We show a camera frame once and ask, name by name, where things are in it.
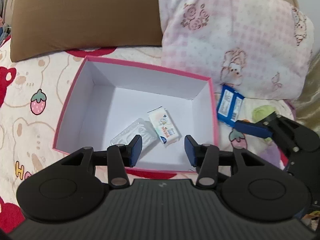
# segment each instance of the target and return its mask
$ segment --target barcode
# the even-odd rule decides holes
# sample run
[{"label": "barcode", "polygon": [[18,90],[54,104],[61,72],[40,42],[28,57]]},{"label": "barcode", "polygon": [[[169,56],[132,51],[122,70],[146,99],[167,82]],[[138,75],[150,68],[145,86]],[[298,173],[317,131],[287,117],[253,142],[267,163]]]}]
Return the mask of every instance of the barcode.
[{"label": "barcode", "polygon": [[237,121],[238,116],[239,116],[239,112],[240,112],[241,104],[242,104],[242,99],[237,97],[236,98],[236,102],[235,102],[235,106],[234,106],[234,109],[233,109],[232,117],[231,117],[231,121],[232,122]]},{"label": "barcode", "polygon": [[229,90],[225,90],[222,96],[218,114],[221,114],[224,117],[228,117],[232,98],[233,98],[233,93],[230,92]]}]

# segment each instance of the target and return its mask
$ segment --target clear plastic packaging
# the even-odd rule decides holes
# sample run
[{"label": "clear plastic packaging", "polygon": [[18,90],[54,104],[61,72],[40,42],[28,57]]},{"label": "clear plastic packaging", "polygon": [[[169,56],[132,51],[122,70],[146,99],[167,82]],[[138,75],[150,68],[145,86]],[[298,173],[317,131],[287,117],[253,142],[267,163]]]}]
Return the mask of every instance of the clear plastic packaging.
[{"label": "clear plastic packaging", "polygon": [[142,151],[144,151],[154,141],[158,140],[158,136],[152,126],[142,118],[139,118],[114,137],[111,140],[111,145],[128,144],[136,134],[139,134],[142,137]]}]

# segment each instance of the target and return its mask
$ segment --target brown pillow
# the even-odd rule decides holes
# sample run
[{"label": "brown pillow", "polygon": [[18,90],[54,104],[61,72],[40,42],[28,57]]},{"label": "brown pillow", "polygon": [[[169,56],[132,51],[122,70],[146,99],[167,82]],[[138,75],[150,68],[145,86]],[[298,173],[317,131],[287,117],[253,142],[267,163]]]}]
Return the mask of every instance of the brown pillow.
[{"label": "brown pillow", "polygon": [[57,50],[161,45],[158,0],[15,0],[11,60]]}]

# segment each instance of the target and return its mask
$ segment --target rose print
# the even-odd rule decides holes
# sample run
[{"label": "rose print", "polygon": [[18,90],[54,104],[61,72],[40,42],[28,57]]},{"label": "rose print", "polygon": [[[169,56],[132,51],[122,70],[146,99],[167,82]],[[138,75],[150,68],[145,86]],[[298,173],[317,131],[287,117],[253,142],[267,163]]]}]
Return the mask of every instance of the rose print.
[{"label": "rose print", "polygon": [[186,9],[186,12],[183,14],[183,20],[180,23],[182,27],[188,26],[189,30],[194,31],[200,29],[207,25],[209,21],[209,14],[204,10],[205,4],[200,6],[200,13],[197,15],[196,5],[193,4],[185,4],[183,9]]}]

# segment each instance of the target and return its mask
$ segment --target box rim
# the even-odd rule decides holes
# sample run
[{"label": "box rim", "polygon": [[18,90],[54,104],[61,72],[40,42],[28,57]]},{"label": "box rim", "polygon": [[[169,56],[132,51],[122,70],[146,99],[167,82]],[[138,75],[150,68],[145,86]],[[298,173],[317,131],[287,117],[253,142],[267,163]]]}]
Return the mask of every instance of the box rim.
[{"label": "box rim", "polygon": [[[212,111],[212,129],[213,129],[213,143],[214,145],[218,145],[219,143],[219,132],[218,132],[218,119],[217,119],[217,113],[216,113],[216,102],[215,102],[215,96],[214,96],[214,90],[213,90],[213,83],[212,83],[212,78],[211,77],[206,77],[202,76],[199,74],[194,74],[191,72],[186,72],[183,70],[177,70],[177,69],[172,69],[172,68],[167,68],[164,66],[158,66],[158,65],[151,65],[151,64],[146,64],[142,62],[136,62],[136,61],[128,61],[128,60],[121,60],[121,59],[113,59],[113,58],[105,58],[105,57],[97,57],[97,56],[86,56],[79,69],[76,72],[75,77],[73,78],[73,81],[71,83],[70,89],[67,93],[66,99],[63,103],[60,116],[58,119],[57,127],[54,133],[53,137],[53,143],[52,143],[52,149],[58,152],[61,152],[65,155],[68,155],[69,153],[63,152],[61,150],[58,150],[57,147],[57,141],[58,141],[58,134],[60,132],[60,127],[62,124],[62,119],[65,114],[65,111],[67,109],[67,105],[69,103],[69,100],[71,98],[71,94],[73,92],[74,86],[76,84],[76,81],[85,65],[86,62],[100,62],[100,63],[107,63],[107,64],[116,64],[116,65],[124,65],[124,66],[131,66],[131,67],[138,67],[138,68],[143,68],[143,69],[148,69],[148,70],[155,70],[155,71],[160,71],[160,72],[166,72],[166,73],[171,73],[171,74],[176,74],[180,76],[185,76],[189,78],[194,78],[194,79],[199,79],[206,81],[209,84],[209,91],[210,91],[210,99],[211,99],[211,111]],[[181,171],[164,171],[164,170],[152,170],[152,169],[141,169],[141,168],[130,168],[131,171],[156,171],[159,173],[181,173]],[[194,173],[194,171],[184,171],[183,173]]]}]

